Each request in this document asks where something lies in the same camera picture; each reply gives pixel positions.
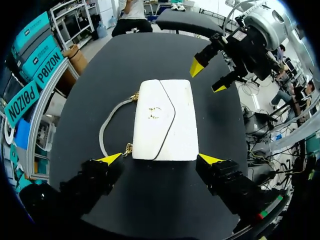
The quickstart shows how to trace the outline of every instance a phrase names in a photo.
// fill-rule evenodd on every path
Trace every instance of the person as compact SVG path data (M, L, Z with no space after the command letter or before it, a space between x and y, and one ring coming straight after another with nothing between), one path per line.
M288 70L288 66L283 63L285 51L286 47L280 44L279 47L272 52L276 62L279 64L279 72L275 78L277 83L279 83L280 78L282 78Z
M277 48L276 56L275 56L275 58L279 63L282 63L282 61L284 60L285 51L286 51L286 47L280 44L279 47Z
M126 34L134 28L140 33L153 31L150 22L145 18L144 0L119 0L119 10L124 13L112 31L112 37Z
M305 95L310 95L315 90L315 85L312 80L308 82L306 85L306 88L303 86L297 86L293 87L293 85L290 86L290 92L292 96L290 96L288 93L279 90L278 93L275 95L275 97L271 100L270 105L273 107L273 109L276 109L276 106L279 104L280 100L282 99L286 104L290 104L291 100L293 100L293 103L298 103L300 106L301 111L304 111L307 107L310 106L311 99L310 97L307 100L304 100L305 96L303 95L303 92ZM288 117L285 120L285 123L290 121L295 117L294 109L291 107L288 113Z

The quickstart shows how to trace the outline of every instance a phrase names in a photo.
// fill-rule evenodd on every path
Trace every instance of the black table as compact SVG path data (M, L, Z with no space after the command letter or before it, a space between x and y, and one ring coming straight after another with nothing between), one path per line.
M120 35L90 61L73 87L54 137L50 183L56 189L88 159L103 157L99 130L116 104L141 82L191 82L200 153L233 159L247 173L247 146L235 84L213 93L211 85L229 72L221 54L196 78L189 73L195 53L209 42L167 33ZM136 105L122 107L104 132L109 154L133 140ZM196 162L125 159L125 171L109 196L102 196L83 220L133 237L223 239L238 222L218 196L212 196L195 170Z

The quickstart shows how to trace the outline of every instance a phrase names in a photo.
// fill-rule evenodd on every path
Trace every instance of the water bottle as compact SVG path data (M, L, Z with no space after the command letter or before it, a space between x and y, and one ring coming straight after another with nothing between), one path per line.
M103 39L108 35L106 26L103 23L101 23L101 21L99 22L99 26L96 28L96 32L98 33L98 37L100 39Z
M117 19L114 16L112 16L109 20L109 28L111 28L115 25L117 25Z

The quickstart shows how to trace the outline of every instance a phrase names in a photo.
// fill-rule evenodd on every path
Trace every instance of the gold chain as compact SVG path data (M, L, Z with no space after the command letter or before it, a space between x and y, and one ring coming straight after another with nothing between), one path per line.
M131 154L132 153L132 148L133 148L133 145L131 143L128 143L125 147L125 152L122 154L123 157L125 158L126 156L128 156L128 154Z
M139 98L139 92L138 92L138 91L136 91L136 92L134 93L134 95L132 95L130 98L132 99L132 101L138 101L138 98Z

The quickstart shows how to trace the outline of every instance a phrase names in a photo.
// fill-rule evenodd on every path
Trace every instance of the green light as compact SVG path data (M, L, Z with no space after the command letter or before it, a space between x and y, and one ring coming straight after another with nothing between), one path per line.
M265 216L268 215L268 213L266 211L262 211L262 212L260 212L260 214L261 214L262 217L265 217Z

